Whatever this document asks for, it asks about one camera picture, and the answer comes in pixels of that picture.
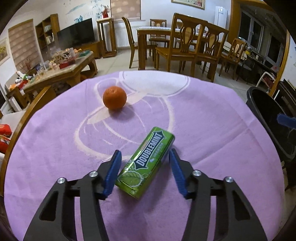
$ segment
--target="doublemint gum tin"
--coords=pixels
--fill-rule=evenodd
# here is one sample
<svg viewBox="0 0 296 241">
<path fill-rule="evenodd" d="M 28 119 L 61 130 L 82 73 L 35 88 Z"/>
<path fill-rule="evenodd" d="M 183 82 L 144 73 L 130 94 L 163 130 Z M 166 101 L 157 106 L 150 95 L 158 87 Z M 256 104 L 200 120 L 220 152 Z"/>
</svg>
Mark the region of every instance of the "doublemint gum tin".
<svg viewBox="0 0 296 241">
<path fill-rule="evenodd" d="M 154 127 L 120 172 L 115 185 L 129 195 L 140 198 L 157 173 L 174 140 L 173 134 Z"/>
</svg>

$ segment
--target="window blind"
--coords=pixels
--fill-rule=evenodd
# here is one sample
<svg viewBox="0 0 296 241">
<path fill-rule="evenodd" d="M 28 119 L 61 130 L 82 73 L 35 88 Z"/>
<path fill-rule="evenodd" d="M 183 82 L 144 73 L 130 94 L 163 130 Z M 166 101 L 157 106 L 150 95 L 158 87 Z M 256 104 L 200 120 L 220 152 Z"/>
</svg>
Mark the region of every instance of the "window blind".
<svg viewBox="0 0 296 241">
<path fill-rule="evenodd" d="M 40 63 L 41 58 L 38 52 L 35 28 L 33 19 L 19 23 L 8 29 L 8 39 L 13 61 L 17 70 L 25 72 L 21 68 L 22 61 L 29 58 L 31 68 Z"/>
<path fill-rule="evenodd" d="M 141 1 L 111 0 L 111 16 L 114 19 L 141 18 Z"/>
</svg>

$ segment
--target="wooden side table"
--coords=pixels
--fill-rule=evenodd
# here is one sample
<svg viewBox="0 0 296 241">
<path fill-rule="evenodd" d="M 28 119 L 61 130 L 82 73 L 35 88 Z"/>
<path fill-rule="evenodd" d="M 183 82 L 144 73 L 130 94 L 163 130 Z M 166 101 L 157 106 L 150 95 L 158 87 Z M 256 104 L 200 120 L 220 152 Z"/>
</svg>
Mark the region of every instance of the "wooden side table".
<svg viewBox="0 0 296 241">
<path fill-rule="evenodd" d="M 8 94 L 6 94 L 6 97 L 8 99 L 14 97 L 22 109 L 26 108 L 29 102 L 29 99 L 27 99 L 27 95 L 23 96 L 18 87 L 15 87 L 13 90 L 8 92 Z"/>
<path fill-rule="evenodd" d="M 104 33 L 104 23 L 109 23 L 112 51 L 107 50 L 105 33 Z M 99 40 L 100 40 L 100 48 L 101 48 L 102 57 L 108 58 L 108 57 L 116 56 L 117 49 L 116 49 L 114 19 L 113 18 L 103 18 L 103 19 L 97 20 L 97 24 L 98 24 Z"/>
</svg>

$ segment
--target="wooden door frame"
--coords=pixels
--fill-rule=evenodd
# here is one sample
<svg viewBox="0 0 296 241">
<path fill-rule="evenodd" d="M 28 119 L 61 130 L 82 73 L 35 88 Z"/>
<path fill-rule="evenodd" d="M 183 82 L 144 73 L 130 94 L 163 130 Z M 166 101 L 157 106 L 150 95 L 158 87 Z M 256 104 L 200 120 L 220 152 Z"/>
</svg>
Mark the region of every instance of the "wooden door frame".
<svg viewBox="0 0 296 241">
<path fill-rule="evenodd" d="M 232 43 L 232 41 L 237 38 L 238 32 L 239 32 L 239 27 L 240 27 L 240 19 L 241 19 L 241 4 L 246 4 L 250 6 L 255 6 L 255 7 L 261 7 L 264 9 L 267 9 L 269 11 L 274 12 L 274 10 L 267 5 L 264 1 L 261 0 L 231 0 L 231 15 L 230 15 L 230 23 L 229 23 L 229 33 L 228 33 L 228 38 L 227 41 L 229 43 Z M 290 33 L 287 30 L 287 39 L 286 39 L 286 47 L 284 51 L 284 56 L 283 56 L 283 61 L 280 66 L 279 72 L 277 74 L 276 81 L 269 93 L 270 96 L 272 96 L 276 90 L 276 87 L 283 75 L 286 62 L 288 59 L 288 54 L 289 54 L 289 48 L 290 48 Z"/>
</svg>

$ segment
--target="orange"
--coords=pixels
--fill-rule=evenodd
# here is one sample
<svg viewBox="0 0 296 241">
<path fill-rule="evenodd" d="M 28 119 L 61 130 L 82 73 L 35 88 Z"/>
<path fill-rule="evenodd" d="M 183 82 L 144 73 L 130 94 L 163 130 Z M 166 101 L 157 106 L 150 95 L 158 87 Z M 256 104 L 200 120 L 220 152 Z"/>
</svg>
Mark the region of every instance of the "orange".
<svg viewBox="0 0 296 241">
<path fill-rule="evenodd" d="M 118 86 L 111 86 L 105 90 L 103 102 L 108 109 L 121 109 L 126 103 L 126 93 Z"/>
</svg>

